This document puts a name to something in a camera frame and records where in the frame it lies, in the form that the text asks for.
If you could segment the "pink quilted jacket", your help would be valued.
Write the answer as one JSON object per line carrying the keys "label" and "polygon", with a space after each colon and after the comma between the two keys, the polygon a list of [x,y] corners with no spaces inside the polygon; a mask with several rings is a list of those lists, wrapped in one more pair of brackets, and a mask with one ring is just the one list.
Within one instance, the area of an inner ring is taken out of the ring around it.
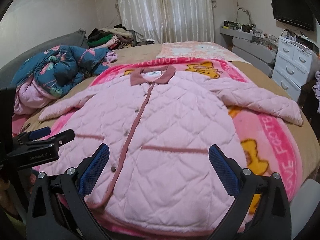
{"label": "pink quilted jacket", "polygon": [[246,165],[228,106],[303,123],[293,100],[253,83],[173,66],[140,68],[43,110],[40,121],[73,110],[64,128],[75,138],[60,149],[58,161],[41,169],[65,172],[105,143],[109,161],[85,198],[100,224],[160,235],[209,234],[233,202],[209,162],[210,146]]}

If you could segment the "pile of folded clothes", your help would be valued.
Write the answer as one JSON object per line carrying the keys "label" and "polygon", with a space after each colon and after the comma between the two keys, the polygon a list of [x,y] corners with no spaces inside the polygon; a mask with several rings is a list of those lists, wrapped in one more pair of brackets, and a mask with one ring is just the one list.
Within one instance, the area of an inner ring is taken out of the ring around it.
{"label": "pile of folded clothes", "polygon": [[122,24],[115,25],[114,28],[95,28],[86,40],[89,48],[105,47],[109,50],[130,48],[137,44],[136,33]]}

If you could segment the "pink cartoon fleece blanket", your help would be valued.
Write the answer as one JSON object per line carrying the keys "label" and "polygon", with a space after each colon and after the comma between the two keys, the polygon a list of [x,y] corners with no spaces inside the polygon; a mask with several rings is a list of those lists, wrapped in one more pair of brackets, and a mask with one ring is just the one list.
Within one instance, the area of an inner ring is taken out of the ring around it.
{"label": "pink cartoon fleece blanket", "polygon": [[59,159],[65,172],[105,143],[110,158],[85,198],[99,222],[130,235],[202,237],[230,208],[208,158],[210,146],[254,174],[279,172],[292,198],[302,182],[287,127],[303,123],[296,102],[258,87],[228,61],[187,57],[120,65],[86,89],[47,106],[52,133],[72,129]]}

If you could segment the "blue floral quilt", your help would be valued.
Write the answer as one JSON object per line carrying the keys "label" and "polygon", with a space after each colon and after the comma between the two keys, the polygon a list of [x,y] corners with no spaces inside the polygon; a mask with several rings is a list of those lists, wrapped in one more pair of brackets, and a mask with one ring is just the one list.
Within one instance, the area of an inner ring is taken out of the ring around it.
{"label": "blue floral quilt", "polygon": [[107,48],[85,49],[55,46],[27,59],[14,75],[11,85],[18,87],[28,79],[56,98],[61,98],[77,84],[109,68]]}

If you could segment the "grey headboard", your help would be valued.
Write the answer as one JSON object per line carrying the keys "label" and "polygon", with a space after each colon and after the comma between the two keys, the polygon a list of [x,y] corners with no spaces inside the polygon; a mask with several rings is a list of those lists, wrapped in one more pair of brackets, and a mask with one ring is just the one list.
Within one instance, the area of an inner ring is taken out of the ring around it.
{"label": "grey headboard", "polygon": [[79,29],[76,32],[54,38],[29,49],[28,51],[11,60],[1,68],[1,88],[10,85],[14,75],[27,59],[58,45],[78,46],[87,49],[88,44],[86,40],[86,31]]}

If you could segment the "purple hanging cloth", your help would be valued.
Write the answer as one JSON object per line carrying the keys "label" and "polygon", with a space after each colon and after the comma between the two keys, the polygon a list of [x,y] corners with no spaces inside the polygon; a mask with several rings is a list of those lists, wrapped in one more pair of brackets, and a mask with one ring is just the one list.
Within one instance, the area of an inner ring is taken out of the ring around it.
{"label": "purple hanging cloth", "polygon": [[315,97],[320,101],[320,71],[315,73],[316,84],[312,87]]}

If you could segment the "white drawer cabinet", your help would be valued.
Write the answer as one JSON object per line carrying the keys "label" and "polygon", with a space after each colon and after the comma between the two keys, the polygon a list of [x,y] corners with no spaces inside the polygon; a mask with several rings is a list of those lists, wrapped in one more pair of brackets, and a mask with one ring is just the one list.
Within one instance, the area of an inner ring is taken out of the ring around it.
{"label": "white drawer cabinet", "polygon": [[280,37],[272,80],[293,100],[298,101],[301,87],[319,71],[319,56],[308,47]]}

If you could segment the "grey curved dressing table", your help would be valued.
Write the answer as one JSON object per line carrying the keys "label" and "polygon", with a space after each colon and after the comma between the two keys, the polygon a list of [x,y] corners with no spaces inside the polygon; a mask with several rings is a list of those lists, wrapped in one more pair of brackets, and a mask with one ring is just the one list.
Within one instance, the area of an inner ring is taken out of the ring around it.
{"label": "grey curved dressing table", "polygon": [[220,27],[220,34],[225,45],[232,47],[232,52],[251,63],[268,77],[272,77],[276,52],[262,44],[252,41],[253,35],[239,30]]}

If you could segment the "white striped curtain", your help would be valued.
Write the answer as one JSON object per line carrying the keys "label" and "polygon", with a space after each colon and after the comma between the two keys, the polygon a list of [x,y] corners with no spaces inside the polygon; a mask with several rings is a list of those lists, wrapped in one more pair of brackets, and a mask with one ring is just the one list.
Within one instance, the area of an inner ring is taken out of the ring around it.
{"label": "white striped curtain", "polygon": [[140,40],[214,41],[212,0],[118,0],[118,8]]}

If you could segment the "black wall television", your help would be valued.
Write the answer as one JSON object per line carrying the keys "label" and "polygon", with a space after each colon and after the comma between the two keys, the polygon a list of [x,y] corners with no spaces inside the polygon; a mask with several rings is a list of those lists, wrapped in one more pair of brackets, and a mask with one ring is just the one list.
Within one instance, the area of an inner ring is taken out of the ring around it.
{"label": "black wall television", "polygon": [[273,18],[307,31],[314,31],[313,13],[304,0],[271,0]]}

